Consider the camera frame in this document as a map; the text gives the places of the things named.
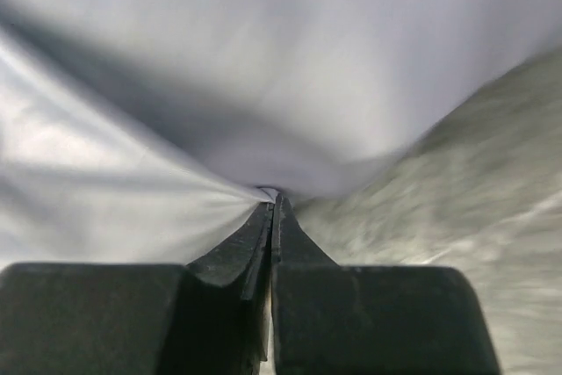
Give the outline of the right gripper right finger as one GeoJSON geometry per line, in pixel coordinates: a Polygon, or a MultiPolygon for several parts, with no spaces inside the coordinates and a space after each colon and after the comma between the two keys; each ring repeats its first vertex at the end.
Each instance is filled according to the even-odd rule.
{"type": "Polygon", "coordinates": [[[479,298],[454,268],[343,266],[278,198],[271,312],[279,374],[497,374],[479,298]]]}

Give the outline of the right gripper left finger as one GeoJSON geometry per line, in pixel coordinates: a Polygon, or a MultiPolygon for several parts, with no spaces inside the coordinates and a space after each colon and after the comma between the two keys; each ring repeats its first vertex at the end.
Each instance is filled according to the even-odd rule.
{"type": "Polygon", "coordinates": [[[256,374],[267,357],[270,206],[187,264],[15,263],[4,374],[256,374]]]}

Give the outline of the grey satin pillowcase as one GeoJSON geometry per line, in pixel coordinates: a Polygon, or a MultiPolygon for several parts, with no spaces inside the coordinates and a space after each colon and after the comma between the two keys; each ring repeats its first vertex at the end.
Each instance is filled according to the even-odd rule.
{"type": "Polygon", "coordinates": [[[1,263],[188,263],[560,43],[561,0],[1,0],[1,263]]]}

